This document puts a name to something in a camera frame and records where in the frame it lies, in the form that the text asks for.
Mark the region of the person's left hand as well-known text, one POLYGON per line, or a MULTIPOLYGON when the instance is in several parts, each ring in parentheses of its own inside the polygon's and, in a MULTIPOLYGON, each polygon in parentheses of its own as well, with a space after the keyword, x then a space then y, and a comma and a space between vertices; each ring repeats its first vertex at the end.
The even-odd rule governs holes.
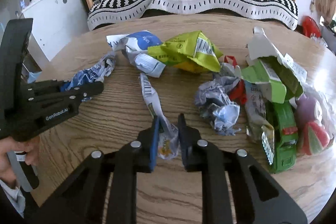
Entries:
POLYGON ((18 142, 12 137, 1 140, 1 180, 14 189, 21 186, 31 192, 39 185, 36 169, 39 159, 40 137, 18 142))

